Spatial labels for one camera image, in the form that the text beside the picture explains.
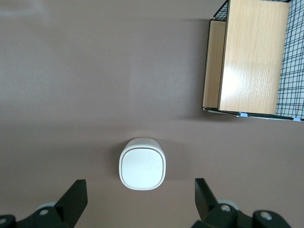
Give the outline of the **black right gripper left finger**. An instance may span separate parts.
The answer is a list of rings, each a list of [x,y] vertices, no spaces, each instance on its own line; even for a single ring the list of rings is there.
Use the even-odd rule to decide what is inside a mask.
[[[73,228],[86,206],[86,180],[76,180],[57,202],[45,203],[19,221],[14,215],[1,215],[0,226],[2,228]]]

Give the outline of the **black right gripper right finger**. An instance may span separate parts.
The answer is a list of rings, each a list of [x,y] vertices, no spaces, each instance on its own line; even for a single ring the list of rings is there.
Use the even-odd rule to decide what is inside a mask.
[[[195,179],[195,205],[200,220],[195,228],[289,228],[276,212],[256,210],[250,217],[236,207],[219,203],[204,178]]]

